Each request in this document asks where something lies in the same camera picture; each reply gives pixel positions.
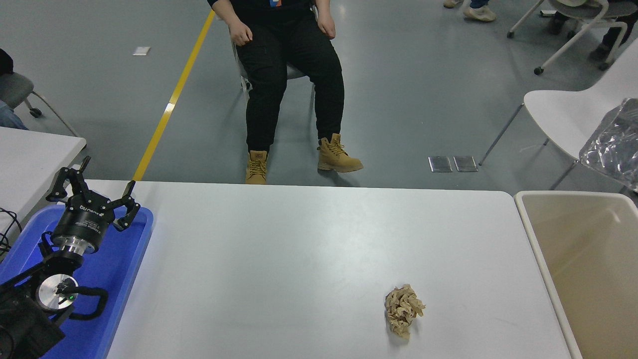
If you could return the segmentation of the person's left hand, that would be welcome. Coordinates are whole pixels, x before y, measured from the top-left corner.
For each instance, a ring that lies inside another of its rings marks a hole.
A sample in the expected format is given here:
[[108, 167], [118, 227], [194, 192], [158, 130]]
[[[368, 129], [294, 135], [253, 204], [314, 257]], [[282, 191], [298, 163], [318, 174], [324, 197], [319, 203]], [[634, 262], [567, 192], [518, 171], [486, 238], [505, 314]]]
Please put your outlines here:
[[317, 24], [321, 32], [323, 32], [328, 39], [334, 39], [336, 37], [336, 27], [332, 14], [326, 11], [319, 12], [317, 15]]

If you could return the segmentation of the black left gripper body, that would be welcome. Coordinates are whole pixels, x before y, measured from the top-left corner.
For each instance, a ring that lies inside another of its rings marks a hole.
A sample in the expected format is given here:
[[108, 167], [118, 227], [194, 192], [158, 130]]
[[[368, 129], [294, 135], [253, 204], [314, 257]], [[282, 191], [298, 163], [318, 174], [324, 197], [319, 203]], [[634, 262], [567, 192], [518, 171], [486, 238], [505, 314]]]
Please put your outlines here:
[[114, 220], [114, 210], [105, 203], [97, 200], [86, 203], [77, 198], [69, 200], [61, 220], [52, 233], [52, 242], [60, 246], [66, 238], [77, 238], [92, 246], [100, 246], [110, 223]]

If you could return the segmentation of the person's right hand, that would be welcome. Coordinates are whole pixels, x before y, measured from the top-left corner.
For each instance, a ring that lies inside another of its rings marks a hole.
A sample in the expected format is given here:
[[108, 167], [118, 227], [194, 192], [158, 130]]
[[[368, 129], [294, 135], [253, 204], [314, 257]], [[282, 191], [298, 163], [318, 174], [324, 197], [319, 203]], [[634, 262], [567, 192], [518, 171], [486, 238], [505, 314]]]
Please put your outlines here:
[[253, 32], [240, 20], [233, 20], [228, 23], [230, 38], [237, 47], [243, 47], [253, 40]]

